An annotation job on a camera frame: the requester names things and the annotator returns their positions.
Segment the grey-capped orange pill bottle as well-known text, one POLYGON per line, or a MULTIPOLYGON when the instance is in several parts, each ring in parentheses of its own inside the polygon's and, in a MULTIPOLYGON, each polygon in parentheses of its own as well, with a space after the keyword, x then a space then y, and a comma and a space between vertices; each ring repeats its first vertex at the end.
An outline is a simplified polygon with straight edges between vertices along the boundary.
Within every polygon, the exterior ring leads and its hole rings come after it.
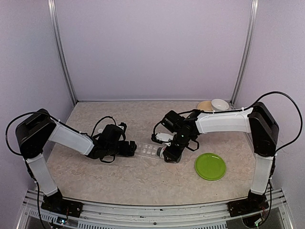
POLYGON ((159 158, 164 159, 163 153, 164 153, 165 149, 166 149, 166 147, 160 147, 157 149, 156 154, 159 158))

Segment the clear plastic pill organizer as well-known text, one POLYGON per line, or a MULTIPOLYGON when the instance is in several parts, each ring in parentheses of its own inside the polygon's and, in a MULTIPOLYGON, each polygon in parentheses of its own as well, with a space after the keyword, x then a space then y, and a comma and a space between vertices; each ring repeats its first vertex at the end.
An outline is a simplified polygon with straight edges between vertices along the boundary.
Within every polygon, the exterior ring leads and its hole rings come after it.
POLYGON ((147 143, 138 143, 135 154, 152 158, 160 158, 160 151, 161 147, 159 146, 147 143))

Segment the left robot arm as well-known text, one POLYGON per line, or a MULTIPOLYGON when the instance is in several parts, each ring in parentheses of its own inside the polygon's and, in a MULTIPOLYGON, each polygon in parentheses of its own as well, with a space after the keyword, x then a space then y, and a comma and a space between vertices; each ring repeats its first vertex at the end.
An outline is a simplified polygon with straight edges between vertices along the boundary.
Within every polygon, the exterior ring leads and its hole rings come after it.
POLYGON ((62 212, 67 202, 56 185, 43 156, 46 143, 52 142, 78 152, 90 159, 104 162, 111 156, 134 156, 137 145, 126 140, 125 123, 108 124, 99 134, 83 133, 51 116, 45 109, 25 114, 26 119, 17 125, 15 135, 20 154, 34 181, 47 202, 56 212, 62 212))

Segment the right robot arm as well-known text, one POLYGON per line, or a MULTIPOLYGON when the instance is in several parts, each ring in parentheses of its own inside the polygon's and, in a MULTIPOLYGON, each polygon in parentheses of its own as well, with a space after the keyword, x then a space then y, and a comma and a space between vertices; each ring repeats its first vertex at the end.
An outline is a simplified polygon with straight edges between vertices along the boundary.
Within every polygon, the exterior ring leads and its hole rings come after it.
POLYGON ((255 156, 254 178, 244 208, 255 211, 265 202, 265 192, 275 167, 279 126, 262 102, 238 110, 205 112, 194 109, 183 117, 173 110, 161 120, 169 134, 157 133, 156 139, 167 146, 166 162, 178 162, 189 142, 201 134, 243 132, 251 134, 255 156))

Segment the green plate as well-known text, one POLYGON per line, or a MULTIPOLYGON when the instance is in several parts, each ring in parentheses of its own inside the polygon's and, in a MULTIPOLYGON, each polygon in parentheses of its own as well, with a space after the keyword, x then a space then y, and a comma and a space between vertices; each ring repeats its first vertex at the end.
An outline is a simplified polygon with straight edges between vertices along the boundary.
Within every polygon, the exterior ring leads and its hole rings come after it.
POLYGON ((215 181, 226 174, 224 160, 213 153, 204 153, 197 157, 194 163, 196 173, 203 179, 215 181))

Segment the beige wooden plate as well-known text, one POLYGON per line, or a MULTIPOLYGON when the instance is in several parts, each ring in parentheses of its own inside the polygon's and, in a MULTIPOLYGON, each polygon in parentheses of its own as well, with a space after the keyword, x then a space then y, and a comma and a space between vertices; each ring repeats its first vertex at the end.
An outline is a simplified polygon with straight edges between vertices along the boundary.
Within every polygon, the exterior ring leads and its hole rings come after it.
POLYGON ((213 111, 212 108, 212 101, 202 101, 197 105, 198 110, 211 112, 213 111))

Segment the white ceramic bowl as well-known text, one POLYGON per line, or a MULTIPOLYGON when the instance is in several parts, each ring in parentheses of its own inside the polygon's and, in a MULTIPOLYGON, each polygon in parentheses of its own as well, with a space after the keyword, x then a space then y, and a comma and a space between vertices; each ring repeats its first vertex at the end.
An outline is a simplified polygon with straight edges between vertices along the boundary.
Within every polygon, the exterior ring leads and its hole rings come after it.
POLYGON ((213 99, 211 101, 211 107, 213 111, 227 111, 230 108, 229 104, 222 99, 213 99))

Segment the front aluminium rail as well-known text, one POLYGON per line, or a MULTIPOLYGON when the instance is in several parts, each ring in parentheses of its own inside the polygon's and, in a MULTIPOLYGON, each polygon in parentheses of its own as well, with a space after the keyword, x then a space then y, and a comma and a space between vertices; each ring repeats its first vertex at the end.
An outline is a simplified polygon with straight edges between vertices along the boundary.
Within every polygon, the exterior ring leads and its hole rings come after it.
POLYGON ((267 208, 238 213, 228 201, 177 206, 132 206, 82 201, 78 217, 38 210, 36 191, 23 201, 19 229, 292 229, 282 190, 266 193, 267 208))

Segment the left aluminium frame post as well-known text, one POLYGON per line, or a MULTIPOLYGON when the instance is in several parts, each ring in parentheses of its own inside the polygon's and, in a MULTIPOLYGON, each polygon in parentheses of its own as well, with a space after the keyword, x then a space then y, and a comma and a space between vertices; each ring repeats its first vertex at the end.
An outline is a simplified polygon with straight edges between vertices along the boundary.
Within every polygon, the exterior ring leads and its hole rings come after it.
POLYGON ((59 28, 59 23, 58 23, 58 17, 57 17, 57 11, 56 11, 56 3, 55 0, 48 0, 48 9, 50 13, 50 18, 51 18, 51 23, 53 27, 53 33, 55 36, 55 42, 56 42, 56 47, 57 47, 57 52, 59 55, 60 63, 61 63, 61 68, 63 71, 63 76, 64 80, 67 85, 67 89, 69 92, 69 96, 71 98, 73 106, 75 106, 78 102, 77 96, 71 81, 71 77, 69 74, 68 70, 68 65, 66 62, 65 54, 64 54, 64 49, 61 41, 61 34, 60 34, 60 28, 59 28))

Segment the aluminium frame post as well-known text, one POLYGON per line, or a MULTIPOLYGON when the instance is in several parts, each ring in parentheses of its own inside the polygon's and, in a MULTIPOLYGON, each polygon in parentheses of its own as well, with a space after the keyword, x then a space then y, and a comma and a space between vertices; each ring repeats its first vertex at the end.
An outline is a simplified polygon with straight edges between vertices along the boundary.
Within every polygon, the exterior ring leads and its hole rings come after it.
POLYGON ((247 67, 247 62, 248 62, 248 58, 249 58, 250 50, 251 50, 251 44, 252 44, 252 39, 253 39, 253 34, 254 34, 254 29, 255 29, 258 6, 259 6, 259 0, 252 0, 243 55, 242 55, 241 63, 239 66, 237 80, 236 80, 236 83, 234 86, 233 94, 230 99, 230 103, 232 106, 235 106, 235 104, 237 102, 237 98, 238 98, 239 92, 241 90, 242 82, 244 79, 244 74, 245 74, 245 70, 247 67))
POLYGON ((60 34, 60 28, 59 28, 59 23, 58 23, 58 17, 57 17, 57 11, 56 11, 56 3, 55 0, 48 0, 48 9, 50 13, 50 18, 51 18, 51 23, 53 27, 53 33, 55 36, 55 42, 56 42, 56 47, 57 47, 57 52, 59 55, 60 63, 61 63, 61 68, 63 71, 63 76, 64 80, 67 85, 67 89, 69 92, 69 96, 71 98, 73 106, 75 106, 78 102, 77 96, 71 81, 71 77, 69 74, 68 70, 68 65, 66 62, 65 54, 64 54, 64 49, 61 41, 61 34, 60 34))

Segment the right aluminium frame post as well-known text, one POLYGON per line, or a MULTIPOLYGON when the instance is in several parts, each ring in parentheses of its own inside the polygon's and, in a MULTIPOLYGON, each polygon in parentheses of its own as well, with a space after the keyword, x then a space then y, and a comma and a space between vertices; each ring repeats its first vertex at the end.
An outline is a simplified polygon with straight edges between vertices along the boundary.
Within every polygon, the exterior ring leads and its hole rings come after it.
POLYGON ((258 6, 259 6, 259 0, 252 0, 243 55, 242 55, 241 63, 239 66, 237 80, 236 80, 236 83, 234 86, 233 94, 230 99, 230 103, 232 106, 235 106, 235 104, 237 102, 237 98, 238 98, 239 92, 241 90, 242 82, 244 79, 244 74, 245 74, 245 70, 247 67, 247 62, 248 62, 248 58, 249 58, 250 50, 251 50, 251 44, 252 44, 252 39, 253 39, 253 34, 254 34, 254 29, 255 29, 258 6))

